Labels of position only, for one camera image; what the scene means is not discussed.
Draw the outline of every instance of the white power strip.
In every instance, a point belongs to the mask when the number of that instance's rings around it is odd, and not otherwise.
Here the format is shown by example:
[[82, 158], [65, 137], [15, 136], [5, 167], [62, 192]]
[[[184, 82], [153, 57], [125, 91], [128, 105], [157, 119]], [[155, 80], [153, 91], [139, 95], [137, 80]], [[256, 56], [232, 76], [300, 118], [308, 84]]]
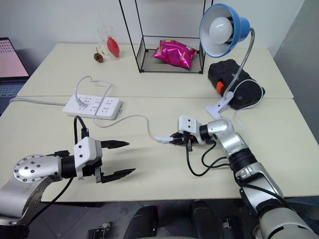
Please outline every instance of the white power strip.
[[[63, 112], [65, 112], [69, 116], [93, 118], [93, 115], [98, 108], [102, 97], [78, 94], [78, 98], [84, 103], [87, 103], [88, 106], [85, 108], [79, 107], [78, 103], [75, 100], [75, 96], [73, 95], [63, 108]], [[114, 97], [105, 97], [98, 112], [96, 113], [95, 118], [103, 120], [114, 120], [120, 111], [121, 105], [122, 102], [120, 101], [120, 99]]]

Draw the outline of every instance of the glass cup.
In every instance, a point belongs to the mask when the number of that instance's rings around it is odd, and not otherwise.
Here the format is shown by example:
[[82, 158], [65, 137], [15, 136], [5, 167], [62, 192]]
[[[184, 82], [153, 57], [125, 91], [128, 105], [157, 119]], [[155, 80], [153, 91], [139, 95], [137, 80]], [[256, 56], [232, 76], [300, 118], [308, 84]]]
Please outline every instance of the glass cup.
[[99, 27], [97, 31], [101, 38], [101, 41], [98, 44], [100, 51], [102, 52], [103, 55], [110, 55], [110, 51], [107, 46], [107, 40], [109, 36], [114, 38], [113, 28], [111, 26], [103, 25]]

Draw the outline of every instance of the floor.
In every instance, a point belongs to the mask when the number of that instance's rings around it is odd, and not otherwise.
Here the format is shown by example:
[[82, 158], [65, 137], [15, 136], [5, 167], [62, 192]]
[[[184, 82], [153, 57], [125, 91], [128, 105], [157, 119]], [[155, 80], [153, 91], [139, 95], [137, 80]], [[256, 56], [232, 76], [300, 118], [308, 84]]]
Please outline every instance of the floor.
[[[252, 239], [251, 231], [258, 220], [248, 215], [240, 200], [205, 200], [219, 218], [237, 215], [243, 223], [246, 239]], [[31, 225], [28, 239], [85, 239], [87, 231], [105, 222], [111, 222], [108, 239], [122, 239], [135, 212], [146, 205], [155, 205], [159, 211], [157, 236], [195, 237], [189, 219], [192, 200], [110, 202], [101, 207], [83, 207], [55, 204], [42, 213]], [[229, 229], [223, 229], [226, 239], [235, 238]]]

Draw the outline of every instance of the red squeeze bottle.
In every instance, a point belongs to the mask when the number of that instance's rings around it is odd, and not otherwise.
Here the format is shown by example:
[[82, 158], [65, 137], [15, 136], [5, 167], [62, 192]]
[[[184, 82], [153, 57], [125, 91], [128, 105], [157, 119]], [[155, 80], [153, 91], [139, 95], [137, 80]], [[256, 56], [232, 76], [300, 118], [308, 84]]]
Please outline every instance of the red squeeze bottle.
[[120, 57], [120, 48], [118, 46], [118, 44], [116, 43], [116, 41], [108, 36], [108, 40], [106, 42], [109, 51], [116, 57], [119, 58]]

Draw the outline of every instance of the white cable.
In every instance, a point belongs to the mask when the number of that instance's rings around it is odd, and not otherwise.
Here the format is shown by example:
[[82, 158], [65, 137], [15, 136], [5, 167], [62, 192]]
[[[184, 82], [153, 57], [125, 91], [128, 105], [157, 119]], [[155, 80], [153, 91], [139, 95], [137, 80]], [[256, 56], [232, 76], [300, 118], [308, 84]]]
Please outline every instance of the white cable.
[[95, 110], [94, 115], [93, 115], [93, 122], [94, 122], [94, 124], [95, 124], [97, 127], [100, 127], [100, 128], [108, 128], [108, 127], [111, 127], [111, 126], [113, 126], [113, 125], [115, 125], [115, 124], [117, 124], [117, 123], [119, 123], [119, 122], [125, 120], [125, 119], [131, 118], [131, 117], [143, 117], [143, 118], [146, 119], [147, 128], [148, 128], [148, 134], [149, 134], [150, 138], [153, 139], [153, 140], [155, 140], [155, 141], [157, 141], [157, 140], [154, 138], [154, 136], [152, 135], [152, 133], [151, 133], [149, 119], [148, 119], [146, 116], [143, 116], [143, 115], [127, 116], [127, 117], [124, 117], [123, 119], [120, 119], [120, 120], [118, 120], [118, 121], [116, 121], [116, 122], [110, 124], [110, 125], [99, 125], [99, 124], [95, 121], [95, 119], [96, 119], [96, 114], [97, 114], [97, 112], [99, 111], [100, 106], [102, 105], [102, 102], [104, 101], [106, 94], [108, 93], [108, 91], [109, 91], [110, 88], [112, 87], [112, 83], [107, 82], [107, 81], [93, 81], [91, 76], [85, 76], [85, 77], [83, 77], [83, 78], [82, 78], [81, 80], [79, 80], [78, 83], [76, 84], [75, 92], [74, 92], [75, 99], [76, 99], [76, 101], [78, 102], [78, 104], [79, 104], [80, 107], [81, 107], [81, 105], [82, 105], [82, 107], [87, 107], [87, 104], [84, 103], [84, 102], [82, 102], [82, 101], [77, 97], [77, 89], [78, 89], [78, 86], [79, 86], [79, 84], [81, 83], [81, 81], [83, 81], [83, 80], [86, 79], [86, 78], [90, 78], [90, 79], [91, 79], [91, 82], [104, 82], [104, 83], [109, 84], [109, 87], [106, 89], [106, 91], [105, 91], [105, 93], [104, 93], [104, 95], [103, 95], [103, 97], [102, 97], [102, 99], [101, 99], [101, 101], [100, 101], [100, 103], [99, 103], [97, 109]]
[[149, 134], [149, 136], [150, 136], [151, 139], [157, 141], [157, 140], [154, 138], [154, 136], [152, 135], [152, 133], [151, 133], [149, 119], [148, 119], [146, 116], [144, 116], [144, 115], [132, 115], [132, 116], [127, 116], [127, 117], [124, 117], [123, 119], [120, 119], [120, 120], [118, 120], [118, 121], [116, 121], [116, 122], [114, 122], [114, 123], [112, 123], [112, 124], [109, 124], [109, 125], [99, 125], [98, 123], [95, 122], [95, 119], [96, 119], [96, 118], [95, 118], [95, 115], [94, 115], [94, 116], [93, 116], [93, 122], [94, 122], [94, 124], [95, 124], [97, 127], [100, 127], [100, 128], [108, 128], [108, 127], [111, 127], [111, 126], [113, 126], [113, 125], [115, 125], [115, 124], [117, 124], [117, 123], [119, 123], [119, 122], [125, 120], [125, 119], [131, 118], [131, 117], [143, 117], [144, 119], [146, 119], [147, 128], [148, 128], [148, 134]]
[[238, 122], [238, 124], [240, 125], [240, 127], [243, 129], [244, 134], [245, 134], [245, 136], [246, 136], [246, 141], [247, 141], [247, 143], [249, 144], [248, 132], [247, 132], [247, 130], [245, 129], [245, 127], [243, 126], [243, 124], [241, 123], [241, 121], [239, 120], [239, 118], [237, 117], [237, 113], [238, 113], [238, 111], [242, 111], [242, 110], [246, 110], [246, 109], [252, 109], [252, 108], [254, 108], [257, 104], [259, 104], [260, 101], [262, 100], [263, 96], [264, 96], [264, 91], [263, 91], [263, 88], [257, 83], [257, 81], [254, 81], [254, 80], [251, 80], [251, 79], [247, 79], [247, 80], [244, 80], [244, 81], [240, 82], [240, 83], [236, 86], [236, 88], [234, 89], [234, 92], [233, 92], [233, 93], [235, 94], [237, 88], [238, 88], [241, 84], [243, 84], [244, 82], [247, 82], [247, 81], [254, 82], [254, 83], [256, 83], [256, 84], [260, 87], [261, 97], [260, 97], [259, 101], [256, 102], [255, 104], [253, 104], [253, 105], [251, 105], [251, 106], [246, 106], [246, 107], [244, 107], [244, 108], [242, 108], [242, 109], [240, 109], [240, 110], [235, 111], [235, 113], [234, 113], [234, 118], [235, 118], [235, 120]]
[[31, 103], [37, 103], [37, 104], [44, 104], [44, 105], [52, 105], [52, 106], [65, 106], [65, 103], [59, 103], [59, 102], [53, 102], [53, 101], [41, 101], [41, 100], [35, 100], [25, 97], [14, 97], [12, 98], [9, 103], [15, 102], [15, 101], [26, 101]]
[[91, 76], [85, 76], [83, 77], [81, 80], [78, 81], [78, 83], [76, 84], [76, 87], [74, 89], [74, 96], [75, 96], [75, 100], [76, 102], [78, 103], [79, 107], [81, 108], [86, 108], [88, 106], [87, 103], [84, 103], [83, 101], [81, 101], [79, 98], [78, 98], [78, 87], [79, 87], [79, 84], [81, 83], [81, 81], [83, 81], [84, 79], [86, 78], [90, 78], [91, 79], [91, 82], [92, 82], [92, 77]]
[[120, 119], [120, 120], [118, 120], [118, 121], [116, 121], [116, 122], [114, 122], [114, 123], [112, 123], [112, 124], [109, 124], [109, 125], [100, 125], [100, 124], [96, 123], [96, 121], [95, 121], [95, 119], [96, 119], [96, 118], [95, 118], [95, 117], [96, 117], [96, 114], [97, 114], [97, 112], [98, 112], [98, 110], [99, 110], [99, 108], [100, 108], [100, 106], [101, 106], [101, 104], [102, 104], [102, 102], [103, 102], [103, 100], [104, 100], [104, 98], [105, 98], [107, 92], [109, 91], [109, 89], [110, 89], [111, 86], [112, 86], [111, 83], [109, 83], [109, 82], [106, 82], [106, 83], [110, 84], [110, 86], [109, 86], [109, 87], [107, 88], [107, 90], [105, 91], [105, 93], [104, 93], [104, 95], [103, 95], [103, 97], [102, 97], [102, 99], [101, 99], [101, 101], [100, 101], [100, 103], [99, 103], [99, 106], [97, 107], [97, 109], [96, 109], [95, 112], [94, 112], [94, 115], [93, 115], [93, 122], [94, 122], [94, 124], [95, 124], [97, 127], [100, 127], [100, 128], [108, 128], [108, 127], [111, 127], [111, 126], [113, 126], [113, 125], [115, 125], [115, 124], [117, 124], [117, 123], [119, 123], [119, 122], [125, 120], [125, 119], [131, 118], [131, 117], [143, 117], [143, 118], [146, 119], [147, 128], [148, 128], [148, 134], [149, 134], [150, 138], [153, 139], [153, 140], [156, 140], [156, 139], [154, 138], [154, 136], [152, 135], [152, 133], [151, 133], [149, 119], [148, 119], [146, 116], [143, 116], [143, 115], [127, 116], [127, 117], [124, 117], [123, 119]]

